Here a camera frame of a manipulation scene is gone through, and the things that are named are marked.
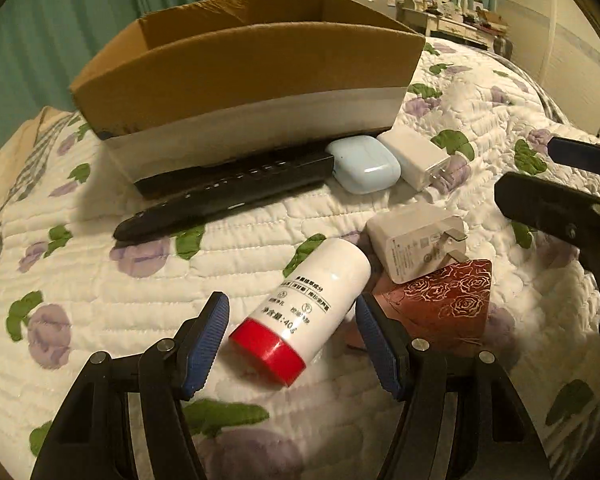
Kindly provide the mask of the red rose pattern wallet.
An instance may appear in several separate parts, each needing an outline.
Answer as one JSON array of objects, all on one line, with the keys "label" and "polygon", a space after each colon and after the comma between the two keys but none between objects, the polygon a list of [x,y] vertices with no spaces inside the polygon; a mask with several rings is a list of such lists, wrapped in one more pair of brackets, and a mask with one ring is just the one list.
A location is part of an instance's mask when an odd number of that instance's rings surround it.
[{"label": "red rose pattern wallet", "polygon": [[492,262],[468,260],[396,284],[384,274],[372,295],[413,338],[456,356],[475,356],[482,346],[490,304]]}]

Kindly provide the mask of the white bottle red cap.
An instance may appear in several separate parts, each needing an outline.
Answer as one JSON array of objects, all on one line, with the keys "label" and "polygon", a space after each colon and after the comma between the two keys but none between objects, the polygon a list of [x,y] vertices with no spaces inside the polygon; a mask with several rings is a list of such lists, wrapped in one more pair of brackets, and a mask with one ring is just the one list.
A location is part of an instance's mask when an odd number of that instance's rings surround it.
[{"label": "white bottle red cap", "polygon": [[230,334],[268,375],[290,386],[336,332],[372,275],[355,244],[324,240]]}]

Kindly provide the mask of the white plug charger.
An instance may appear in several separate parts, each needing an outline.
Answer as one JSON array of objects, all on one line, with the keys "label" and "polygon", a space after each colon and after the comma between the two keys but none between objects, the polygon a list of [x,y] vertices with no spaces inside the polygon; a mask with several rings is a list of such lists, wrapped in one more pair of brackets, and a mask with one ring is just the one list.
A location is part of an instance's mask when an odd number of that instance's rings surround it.
[{"label": "white plug charger", "polygon": [[393,283],[404,284],[468,260],[464,221],[444,208],[412,203],[366,223],[374,252]]}]

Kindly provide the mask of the black remote control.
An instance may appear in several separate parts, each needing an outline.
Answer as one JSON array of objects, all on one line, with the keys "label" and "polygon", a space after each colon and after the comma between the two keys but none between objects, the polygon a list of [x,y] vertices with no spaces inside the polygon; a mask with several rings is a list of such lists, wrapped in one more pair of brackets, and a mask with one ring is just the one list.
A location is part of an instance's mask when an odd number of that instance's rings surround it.
[{"label": "black remote control", "polygon": [[122,221],[112,237],[120,244],[131,245],[174,234],[321,185],[333,169],[334,156],[321,148],[290,148],[232,162],[219,176]]}]

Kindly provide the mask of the white charger adapter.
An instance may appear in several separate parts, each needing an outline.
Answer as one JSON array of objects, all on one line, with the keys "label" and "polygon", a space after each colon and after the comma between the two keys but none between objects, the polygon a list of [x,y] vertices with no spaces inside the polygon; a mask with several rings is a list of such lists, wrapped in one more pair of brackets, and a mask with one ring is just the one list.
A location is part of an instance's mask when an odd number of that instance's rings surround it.
[{"label": "white charger adapter", "polygon": [[393,154],[401,167],[402,179],[422,191],[449,166],[451,156],[426,136],[407,126],[394,126],[377,140]]}]

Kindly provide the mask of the light blue earbuds case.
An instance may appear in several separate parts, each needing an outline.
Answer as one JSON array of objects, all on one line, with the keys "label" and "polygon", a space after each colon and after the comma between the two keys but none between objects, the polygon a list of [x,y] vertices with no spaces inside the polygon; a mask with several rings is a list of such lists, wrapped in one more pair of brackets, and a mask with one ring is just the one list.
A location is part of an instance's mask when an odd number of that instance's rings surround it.
[{"label": "light blue earbuds case", "polygon": [[401,177],[400,162],[373,136],[349,136],[330,142],[332,175],[349,193],[370,194],[391,188]]}]

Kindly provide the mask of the white floral quilt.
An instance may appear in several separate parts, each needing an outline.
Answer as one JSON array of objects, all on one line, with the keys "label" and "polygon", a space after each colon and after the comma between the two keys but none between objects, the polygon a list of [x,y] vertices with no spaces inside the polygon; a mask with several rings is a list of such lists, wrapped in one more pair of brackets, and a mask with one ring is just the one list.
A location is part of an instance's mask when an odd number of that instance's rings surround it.
[{"label": "white floral quilt", "polygon": [[[565,478],[600,429],[600,293],[577,251],[509,221],[494,203],[509,171],[600,196],[600,176],[552,162],[554,136],[586,133],[550,117],[548,99],[485,54],[427,44],[396,118],[451,153],[422,199],[463,219],[466,249],[492,262],[482,346],[508,371]],[[32,193],[3,211],[0,258],[0,462],[28,478],[54,416],[87,358],[141,352],[230,298],[238,324],[324,240],[370,249],[366,223],[413,203],[404,182],[352,195],[330,182],[226,219],[136,246],[112,232],[142,203],[89,125],[62,130]],[[224,346],[186,408],[213,478],[369,479],[399,404],[344,323],[290,387],[276,387]]]}]

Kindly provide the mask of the white dressing table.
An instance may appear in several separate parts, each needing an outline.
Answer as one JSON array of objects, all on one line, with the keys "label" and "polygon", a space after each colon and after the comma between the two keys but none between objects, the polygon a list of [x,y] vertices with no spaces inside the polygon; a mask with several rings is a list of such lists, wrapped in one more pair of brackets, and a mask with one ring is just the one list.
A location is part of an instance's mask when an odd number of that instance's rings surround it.
[{"label": "white dressing table", "polygon": [[494,52],[504,58],[510,58],[513,54],[513,44],[506,37],[493,35],[476,26],[404,6],[396,11],[396,16],[399,22],[426,37],[446,39],[456,44]]}]

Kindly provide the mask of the brown cardboard box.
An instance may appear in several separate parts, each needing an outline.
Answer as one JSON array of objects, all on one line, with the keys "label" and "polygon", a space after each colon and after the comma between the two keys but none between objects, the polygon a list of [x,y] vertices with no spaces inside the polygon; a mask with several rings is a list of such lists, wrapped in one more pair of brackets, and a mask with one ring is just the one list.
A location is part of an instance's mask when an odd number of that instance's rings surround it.
[{"label": "brown cardboard box", "polygon": [[174,171],[390,128],[424,47],[353,0],[202,0],[126,26],[70,91],[147,193]]}]

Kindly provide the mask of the grey checked bed sheet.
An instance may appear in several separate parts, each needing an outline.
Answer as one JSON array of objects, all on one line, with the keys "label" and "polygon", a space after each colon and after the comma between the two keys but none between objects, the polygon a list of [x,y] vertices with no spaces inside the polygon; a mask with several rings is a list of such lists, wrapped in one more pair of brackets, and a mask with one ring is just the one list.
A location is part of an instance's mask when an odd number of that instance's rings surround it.
[{"label": "grey checked bed sheet", "polygon": [[3,211],[28,197],[46,173],[50,152],[62,130],[85,125],[79,112],[46,106],[26,120],[0,151],[0,258],[3,252]]}]

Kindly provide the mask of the beige pillow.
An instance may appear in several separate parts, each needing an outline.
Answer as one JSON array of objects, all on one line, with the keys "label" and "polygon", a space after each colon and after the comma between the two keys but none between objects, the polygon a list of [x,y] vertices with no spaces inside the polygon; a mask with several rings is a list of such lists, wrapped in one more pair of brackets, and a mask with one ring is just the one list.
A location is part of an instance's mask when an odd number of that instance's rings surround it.
[{"label": "beige pillow", "polygon": [[35,118],[26,120],[0,149],[0,206],[6,200],[7,192],[23,170],[39,133],[71,116],[71,113],[43,107]]}]

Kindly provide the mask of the teal window curtain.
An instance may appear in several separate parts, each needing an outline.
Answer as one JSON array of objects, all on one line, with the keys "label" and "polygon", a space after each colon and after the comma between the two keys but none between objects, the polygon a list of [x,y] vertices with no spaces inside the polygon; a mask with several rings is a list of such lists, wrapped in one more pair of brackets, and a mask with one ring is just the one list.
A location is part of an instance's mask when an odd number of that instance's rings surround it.
[{"label": "teal window curtain", "polygon": [[0,9],[0,146],[46,106],[73,110],[69,86],[141,16],[199,0],[6,0]]}]

